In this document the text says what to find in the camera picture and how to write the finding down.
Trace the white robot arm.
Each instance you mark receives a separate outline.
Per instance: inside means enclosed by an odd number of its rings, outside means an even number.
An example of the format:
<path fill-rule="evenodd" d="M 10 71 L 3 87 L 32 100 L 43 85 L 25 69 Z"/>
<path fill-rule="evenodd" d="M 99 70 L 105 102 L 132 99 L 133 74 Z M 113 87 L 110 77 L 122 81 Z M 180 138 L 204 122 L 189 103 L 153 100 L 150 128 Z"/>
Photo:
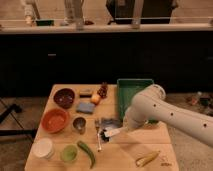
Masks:
<path fill-rule="evenodd" d="M 165 90 L 157 84 L 136 93 L 125 112 L 124 123 L 134 130 L 149 119 L 162 121 L 213 147 L 213 117 L 176 107 L 165 97 Z"/>

